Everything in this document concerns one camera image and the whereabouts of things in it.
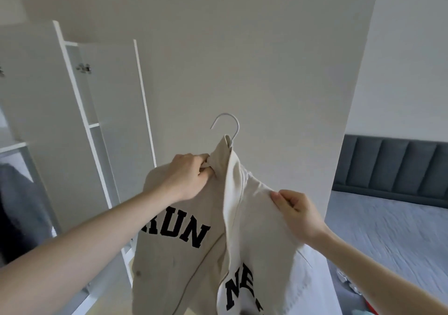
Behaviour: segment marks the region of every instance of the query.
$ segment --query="forearm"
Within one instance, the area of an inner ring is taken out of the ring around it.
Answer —
[[[141,193],[0,270],[0,314],[52,314],[92,280],[144,224],[170,204]]]
[[[446,315],[448,307],[414,284],[373,261],[334,233],[316,249],[342,270],[381,315]]]

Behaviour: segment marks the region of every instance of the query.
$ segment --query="metal hanger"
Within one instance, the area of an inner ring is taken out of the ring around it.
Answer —
[[[213,124],[210,126],[210,130],[213,128],[213,126],[216,124],[216,122],[218,121],[218,119],[222,116],[222,115],[229,115],[231,116],[236,122],[237,122],[237,131],[235,132],[235,134],[233,135],[233,137],[230,139],[230,147],[233,146],[233,139],[235,139],[235,137],[237,136],[238,132],[240,131],[240,122],[238,121],[238,119],[230,113],[224,112],[221,113],[220,115],[218,115],[215,119],[215,121],[213,122]]]

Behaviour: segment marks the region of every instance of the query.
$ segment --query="hand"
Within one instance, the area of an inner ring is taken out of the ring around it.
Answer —
[[[291,190],[272,191],[271,199],[283,214],[288,227],[301,242],[317,250],[319,239],[331,233],[316,206],[305,193]]]
[[[192,199],[204,188],[214,174],[211,167],[200,170],[207,158],[208,154],[176,154],[161,184],[170,195],[172,203]]]

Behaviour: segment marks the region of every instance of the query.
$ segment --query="gray bedsheet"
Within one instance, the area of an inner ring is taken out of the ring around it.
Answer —
[[[448,304],[448,209],[332,191],[325,222],[375,261]],[[330,264],[344,315],[364,309]]]

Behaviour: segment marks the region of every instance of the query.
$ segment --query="gray tufted headboard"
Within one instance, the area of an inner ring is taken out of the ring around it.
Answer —
[[[333,190],[448,209],[448,143],[345,135]]]

